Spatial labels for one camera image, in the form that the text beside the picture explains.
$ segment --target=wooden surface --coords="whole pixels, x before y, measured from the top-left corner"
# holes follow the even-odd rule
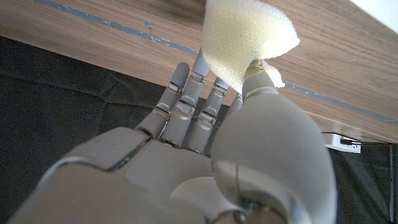
[[[115,29],[100,18],[191,49],[200,48],[203,0],[56,0],[84,12],[54,7],[53,1],[0,1],[0,35],[160,85],[179,62],[195,56]],[[392,119],[398,118],[398,35],[348,1],[276,1],[295,24],[301,43],[269,60],[284,81]],[[149,30],[144,25],[152,25]],[[206,98],[215,77],[206,82]],[[398,125],[305,93],[280,92],[303,108],[324,132],[356,139],[398,142]],[[224,101],[235,97],[229,91]]]

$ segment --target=black cloth backdrop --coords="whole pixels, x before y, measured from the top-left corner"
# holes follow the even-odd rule
[[[134,128],[163,91],[0,37],[0,222],[7,222],[51,164],[96,135],[119,126]],[[217,125],[227,109],[222,107]],[[337,223],[389,223],[388,147],[330,154],[338,186]]]

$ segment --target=gray tape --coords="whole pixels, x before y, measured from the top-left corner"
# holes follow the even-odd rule
[[[32,0],[32,1],[40,3],[40,4],[43,4],[43,5],[48,6],[48,7],[52,7],[54,9],[61,10],[63,12],[67,12],[69,14],[72,14],[74,16],[80,17],[82,19],[87,19],[87,20],[89,20],[91,22],[96,22],[98,24],[102,24],[102,25],[111,27],[113,29],[117,29],[117,30],[123,31],[123,32],[126,32],[128,34],[136,35],[138,37],[144,38],[146,40],[153,41],[153,42],[158,43],[158,44],[162,44],[164,46],[171,47],[173,49],[181,50],[181,51],[183,51],[185,53],[188,53],[188,54],[192,54],[192,55],[196,56],[196,54],[198,53],[197,50],[193,50],[190,47],[187,47],[187,46],[184,46],[184,45],[181,45],[181,44],[177,44],[177,43],[169,41],[167,39],[156,37],[156,36],[154,36],[152,34],[147,34],[145,32],[130,28],[130,27],[122,25],[122,24],[118,24],[117,22],[113,22],[113,21],[101,18],[99,16],[92,15],[92,14],[87,13],[87,12],[83,12],[83,11],[81,11],[79,9],[75,9],[74,7],[71,7],[71,6],[67,6],[67,5],[60,4],[60,3],[57,3],[57,2],[54,2],[54,1],[50,1],[50,0]],[[148,21],[144,21],[144,25],[146,27],[150,28],[150,30],[152,30],[152,24],[150,24]]]
[[[43,4],[43,5],[48,6],[48,7],[52,7],[54,9],[61,10],[63,12],[67,12],[69,14],[72,14],[74,16],[80,17],[82,19],[87,19],[89,21],[96,22],[96,23],[111,27],[113,29],[117,29],[117,30],[126,32],[128,34],[132,34],[132,35],[141,37],[143,39],[150,40],[150,41],[153,41],[153,42],[158,43],[158,44],[162,44],[162,45],[167,46],[167,47],[171,47],[173,49],[181,50],[182,52],[185,52],[185,53],[188,53],[188,54],[191,54],[191,55],[194,55],[194,56],[196,56],[198,54],[197,50],[191,49],[190,47],[187,47],[187,46],[184,46],[184,45],[181,45],[181,44],[177,44],[177,43],[169,41],[167,39],[163,39],[163,38],[156,37],[156,36],[152,35],[152,24],[150,22],[148,22],[148,21],[144,21],[143,23],[144,23],[144,26],[146,26],[149,29],[150,34],[147,34],[145,32],[130,28],[128,26],[118,24],[117,22],[113,22],[113,21],[101,18],[99,16],[92,15],[92,14],[89,14],[87,12],[83,12],[83,11],[81,11],[79,9],[75,9],[74,7],[67,6],[67,5],[64,5],[64,4],[60,4],[60,3],[57,3],[57,2],[54,2],[54,1],[51,1],[51,0],[32,0],[32,1],[40,3],[40,4]],[[353,111],[359,112],[361,114],[364,114],[364,115],[367,115],[367,116],[371,116],[373,118],[377,118],[377,119],[380,119],[382,121],[385,121],[385,122],[388,122],[388,123],[391,123],[391,124],[398,125],[398,119],[390,118],[388,116],[384,116],[382,114],[379,114],[379,113],[376,113],[376,112],[373,112],[373,111],[369,111],[369,110],[364,109],[364,108],[360,108],[358,106],[355,106],[355,105],[346,103],[344,101],[337,100],[337,99],[334,99],[332,97],[317,93],[315,91],[312,91],[312,90],[309,90],[307,88],[295,85],[293,83],[285,83],[285,87],[290,89],[290,90],[295,90],[297,92],[306,94],[308,96],[312,96],[312,97],[315,97],[317,99],[320,99],[320,100],[323,100],[323,101],[326,101],[326,102],[329,102],[329,103],[333,103],[334,105],[338,105],[338,106],[347,108],[349,110],[353,110]]]
[[[323,100],[323,101],[326,101],[326,102],[329,102],[329,103],[333,103],[334,105],[338,105],[338,106],[344,107],[346,109],[353,110],[353,111],[359,112],[361,114],[365,114],[365,115],[371,116],[373,118],[377,118],[377,119],[380,119],[382,121],[398,125],[398,119],[390,118],[390,117],[384,116],[382,114],[379,114],[379,113],[376,113],[376,112],[373,112],[373,111],[369,111],[367,109],[352,105],[350,103],[346,103],[346,102],[341,101],[341,100],[334,99],[334,98],[332,98],[330,96],[326,96],[326,95],[317,93],[315,91],[312,91],[312,90],[309,90],[307,88],[295,85],[293,83],[285,83],[285,87],[290,89],[290,90],[295,90],[297,92],[306,94],[308,96],[312,96],[312,97],[314,97],[316,99],[320,99],[320,100]]]

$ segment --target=wood grain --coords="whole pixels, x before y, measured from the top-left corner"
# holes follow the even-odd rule
[[[204,1],[58,2],[146,32],[147,20],[154,35],[200,48]],[[291,18],[301,38],[289,54],[270,60],[285,81],[398,118],[397,34],[349,1],[267,2]]]
[[[146,33],[150,31],[143,22],[148,21],[152,24],[154,35],[193,49],[200,47],[203,1],[57,2]],[[391,44],[396,41],[396,36],[355,9],[353,14],[358,14],[359,18],[351,21],[351,14],[347,15],[346,9],[340,9],[342,6],[352,9],[350,3],[341,1],[342,6],[335,6],[337,3],[333,2],[329,6],[327,2],[311,2],[295,2],[294,8],[285,1],[273,2],[297,24],[302,43],[288,55],[270,62],[281,70],[282,76],[289,82],[396,118],[398,90],[394,87],[398,81],[398,67],[391,62],[397,54],[397,46]],[[316,21],[310,21],[310,14],[305,13],[308,11],[313,12],[312,19],[321,17],[323,20],[320,21],[328,24],[316,25]],[[330,22],[327,17],[339,20]],[[168,83],[179,62],[193,65],[195,59],[182,51],[29,0],[1,1],[0,21],[0,35],[160,85]],[[360,32],[366,22],[377,30],[368,32],[372,29],[367,27]],[[357,61],[347,62],[347,58]],[[351,66],[346,66],[342,72],[336,68],[340,62]],[[208,78],[201,97],[206,98],[214,79],[214,75]],[[340,133],[365,141],[398,142],[396,125],[293,90],[282,89],[280,92],[310,114],[324,132]],[[235,94],[229,91],[224,103],[229,105]]]

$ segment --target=white robotic hand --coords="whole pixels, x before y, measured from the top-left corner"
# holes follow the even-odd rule
[[[186,134],[209,72],[201,52],[189,71],[178,65],[136,129],[111,130],[54,164],[10,223],[334,223],[320,130],[278,94],[261,63],[249,66],[211,158],[202,153],[228,86],[215,81]]]

